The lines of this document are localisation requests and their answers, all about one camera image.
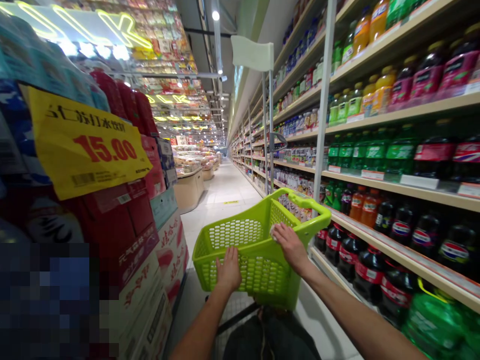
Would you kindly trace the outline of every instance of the green shopping basket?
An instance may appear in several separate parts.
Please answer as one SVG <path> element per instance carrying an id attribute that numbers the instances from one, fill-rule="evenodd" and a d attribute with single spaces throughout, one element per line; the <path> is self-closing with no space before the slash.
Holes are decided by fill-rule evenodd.
<path id="1" fill-rule="evenodd" d="M 288 199 L 303 209 L 316 210 L 319 216 L 300 222 L 278 198 Z M 193 249 L 201 288 L 211 292 L 217 283 L 216 259 L 223 261 L 228 247 L 238 248 L 241 285 L 261 305 L 293 310 L 300 289 L 300 277 L 284 258 L 282 248 L 270 236 L 272 225 L 283 222 L 293 228 L 307 247 L 310 239 L 330 223 L 331 213 L 311 197 L 289 188 L 280 188 L 258 204 L 238 215 L 204 226 Z"/>

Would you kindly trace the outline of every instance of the display counter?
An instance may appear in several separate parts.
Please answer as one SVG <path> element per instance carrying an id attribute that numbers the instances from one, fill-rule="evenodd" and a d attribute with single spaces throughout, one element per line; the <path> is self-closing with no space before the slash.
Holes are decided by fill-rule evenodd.
<path id="1" fill-rule="evenodd" d="M 204 178 L 199 167 L 194 172 L 178 176 L 178 183 L 173 187 L 180 214 L 185 214 L 197 207 L 205 190 Z"/>

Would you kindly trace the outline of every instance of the barcode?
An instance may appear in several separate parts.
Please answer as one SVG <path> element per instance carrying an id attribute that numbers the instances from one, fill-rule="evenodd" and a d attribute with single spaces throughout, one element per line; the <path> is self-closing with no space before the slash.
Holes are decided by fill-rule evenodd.
<path id="1" fill-rule="evenodd" d="M 71 179 L 75 186 L 84 186 L 95 182 L 95 175 L 93 172 L 87 172 L 80 175 L 72 175 Z"/>

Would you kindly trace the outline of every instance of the green bottle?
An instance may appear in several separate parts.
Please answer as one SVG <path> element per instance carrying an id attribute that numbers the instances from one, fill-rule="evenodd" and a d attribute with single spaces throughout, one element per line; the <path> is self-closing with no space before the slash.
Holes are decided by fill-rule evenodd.
<path id="1" fill-rule="evenodd" d="M 335 140 L 328 149 L 328 166 L 339 166 L 340 134 L 335 135 Z"/>
<path id="2" fill-rule="evenodd" d="M 414 139 L 412 124 L 405 124 L 386 152 L 386 173 L 410 175 L 414 168 L 414 155 L 417 142 Z"/>
<path id="3" fill-rule="evenodd" d="M 387 138 L 387 129 L 381 127 L 378 129 L 376 137 L 366 147 L 364 170 L 370 171 L 385 171 L 385 155 L 389 140 Z"/>
<path id="4" fill-rule="evenodd" d="M 351 156 L 351 168 L 361 170 L 364 168 L 365 153 L 367 144 L 370 141 L 370 130 L 364 130 L 361 138 L 353 145 L 353 154 Z"/>
<path id="5" fill-rule="evenodd" d="M 349 132 L 343 143 L 340 145 L 338 152 L 338 166 L 342 168 L 350 168 L 352 163 L 352 155 L 354 153 L 354 133 Z"/>

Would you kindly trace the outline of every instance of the hanging sign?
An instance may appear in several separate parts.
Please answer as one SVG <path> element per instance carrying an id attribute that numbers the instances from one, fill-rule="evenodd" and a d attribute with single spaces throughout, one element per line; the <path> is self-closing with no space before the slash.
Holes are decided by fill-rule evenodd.
<path id="1" fill-rule="evenodd" d="M 38 159 L 60 200 L 143 178 L 153 168 L 135 126 L 33 87 L 22 92 Z"/>

